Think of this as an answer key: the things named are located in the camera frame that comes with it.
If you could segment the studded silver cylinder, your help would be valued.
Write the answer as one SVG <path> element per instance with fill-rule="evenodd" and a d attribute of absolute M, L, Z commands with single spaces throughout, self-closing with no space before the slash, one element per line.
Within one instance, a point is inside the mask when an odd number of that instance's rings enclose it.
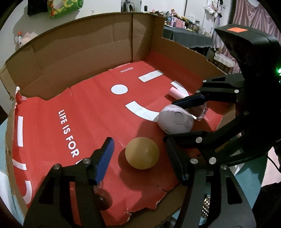
<path fill-rule="evenodd" d="M 204 219 L 206 219 L 209 215 L 210 202 L 211 202 L 211 197 L 208 194 L 205 194 L 202 211 L 201 211 L 201 217 Z"/>

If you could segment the white wardrobe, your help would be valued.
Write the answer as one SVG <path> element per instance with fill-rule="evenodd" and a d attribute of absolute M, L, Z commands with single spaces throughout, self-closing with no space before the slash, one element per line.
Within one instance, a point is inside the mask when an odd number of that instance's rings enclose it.
<path fill-rule="evenodd" d="M 203 26 L 205 17 L 204 7 L 208 4 L 207 0 L 188 0 L 186 4 L 185 17 L 192 21 L 198 20 L 200 27 Z"/>

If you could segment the black backpack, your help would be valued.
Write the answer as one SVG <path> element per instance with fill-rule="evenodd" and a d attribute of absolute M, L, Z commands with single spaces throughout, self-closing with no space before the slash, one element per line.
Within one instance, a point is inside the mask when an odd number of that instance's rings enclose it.
<path fill-rule="evenodd" d="M 47 12 L 47 0 L 28 0 L 27 15 L 33 16 L 42 12 Z"/>

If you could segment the small brown glass ball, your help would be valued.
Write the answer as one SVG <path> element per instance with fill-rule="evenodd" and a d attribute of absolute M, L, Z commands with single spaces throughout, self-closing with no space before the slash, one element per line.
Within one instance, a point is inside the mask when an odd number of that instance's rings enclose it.
<path fill-rule="evenodd" d="M 94 193 L 96 194 L 98 207 L 101 211 L 106 211 L 112 206 L 112 197 L 108 191 L 99 186 L 96 186 L 94 187 Z"/>

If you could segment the orange round compact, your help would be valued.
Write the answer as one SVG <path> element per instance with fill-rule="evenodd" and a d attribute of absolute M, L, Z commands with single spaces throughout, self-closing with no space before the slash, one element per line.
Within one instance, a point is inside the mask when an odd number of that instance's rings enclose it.
<path fill-rule="evenodd" d="M 127 144 L 125 158 L 133 168 L 150 169 L 159 161 L 159 148 L 153 140 L 137 137 Z"/>

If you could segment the dark cloth side table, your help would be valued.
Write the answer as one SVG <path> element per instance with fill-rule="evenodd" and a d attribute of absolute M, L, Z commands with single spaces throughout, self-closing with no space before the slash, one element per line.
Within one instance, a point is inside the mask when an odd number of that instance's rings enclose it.
<path fill-rule="evenodd" d="M 206 56 L 209 48 L 212 48 L 213 46 L 213 39 L 210 37 L 167 25 L 164 26 L 162 37 L 177 42 L 178 44 L 192 49 L 204 56 Z"/>

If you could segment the pink nail polish bottle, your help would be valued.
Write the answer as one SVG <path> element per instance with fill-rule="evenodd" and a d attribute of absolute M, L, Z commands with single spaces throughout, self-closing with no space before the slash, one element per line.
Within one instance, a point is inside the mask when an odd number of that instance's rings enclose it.
<path fill-rule="evenodd" d="M 208 105 L 206 104 L 207 100 L 203 95 L 188 95 L 174 87 L 170 88 L 168 94 L 175 99 L 175 101 L 172 102 L 173 105 L 186 110 L 195 120 L 200 121 L 206 115 Z"/>

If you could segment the lilac round device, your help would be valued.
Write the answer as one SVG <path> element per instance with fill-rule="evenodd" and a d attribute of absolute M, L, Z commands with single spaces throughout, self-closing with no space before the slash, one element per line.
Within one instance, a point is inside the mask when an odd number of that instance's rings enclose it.
<path fill-rule="evenodd" d="M 194 118 L 179 106 L 167 105 L 160 111 L 157 124 L 167 134 L 189 133 L 193 128 Z"/>

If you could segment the green tote bag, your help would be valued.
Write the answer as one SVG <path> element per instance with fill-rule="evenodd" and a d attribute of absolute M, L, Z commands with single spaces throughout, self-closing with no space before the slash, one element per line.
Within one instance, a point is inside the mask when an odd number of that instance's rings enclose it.
<path fill-rule="evenodd" d="M 62 17 L 83 7 L 84 0 L 49 0 L 47 9 L 52 19 Z"/>

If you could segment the teal plush table mat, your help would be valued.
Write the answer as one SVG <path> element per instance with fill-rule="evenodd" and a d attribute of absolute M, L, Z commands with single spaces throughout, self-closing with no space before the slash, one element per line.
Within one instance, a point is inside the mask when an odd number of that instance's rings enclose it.
<path fill-rule="evenodd" d="M 5 133 L 7 121 L 1 124 L 1 198 L 12 216 L 22 225 L 24 217 L 19 209 L 19 204 L 12 196 L 9 179 L 6 172 Z M 262 157 L 243 165 L 235 175 L 251 207 L 259 195 L 262 181 L 267 166 L 267 159 Z"/>

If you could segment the pink plush toy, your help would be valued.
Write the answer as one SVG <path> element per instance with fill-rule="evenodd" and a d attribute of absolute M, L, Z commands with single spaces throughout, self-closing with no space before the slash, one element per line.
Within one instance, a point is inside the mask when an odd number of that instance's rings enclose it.
<path fill-rule="evenodd" d="M 33 38 L 37 36 L 38 34 L 36 34 L 35 32 L 26 33 L 24 36 L 21 37 L 21 44 L 25 45 L 26 43 L 28 43 L 29 41 L 31 41 Z"/>

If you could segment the cardboard box red lining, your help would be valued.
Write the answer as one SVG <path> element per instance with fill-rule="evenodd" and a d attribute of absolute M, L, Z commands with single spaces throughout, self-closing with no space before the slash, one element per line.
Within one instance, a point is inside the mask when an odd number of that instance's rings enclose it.
<path fill-rule="evenodd" d="M 46 31 L 1 68 L 12 99 L 6 167 L 13 197 L 26 214 L 51 167 L 74 165 L 112 137 L 115 150 L 102 182 L 112 206 L 109 227 L 156 227 L 182 205 L 156 115 L 171 87 L 194 94 L 223 72 L 203 55 L 162 37 L 163 17 L 109 13 Z M 159 161 L 146 170 L 125 158 L 127 144 L 147 137 Z"/>

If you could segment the pink curtain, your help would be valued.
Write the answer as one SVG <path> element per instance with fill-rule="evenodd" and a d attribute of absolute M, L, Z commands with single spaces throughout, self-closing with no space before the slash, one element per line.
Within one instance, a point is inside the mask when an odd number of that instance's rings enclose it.
<path fill-rule="evenodd" d="M 254 18 L 258 15 L 258 9 L 261 7 L 261 4 L 258 1 L 242 1 L 238 0 L 234 4 L 235 11 L 233 22 L 237 25 L 242 25 L 246 27 L 254 28 Z M 215 41 L 220 42 L 220 46 L 217 45 L 218 52 L 228 57 L 230 60 L 234 62 L 234 67 L 232 67 L 229 72 L 232 73 L 240 73 L 241 70 L 237 64 L 237 61 L 234 57 L 229 53 L 225 44 L 222 42 L 222 39 L 215 33 Z"/>

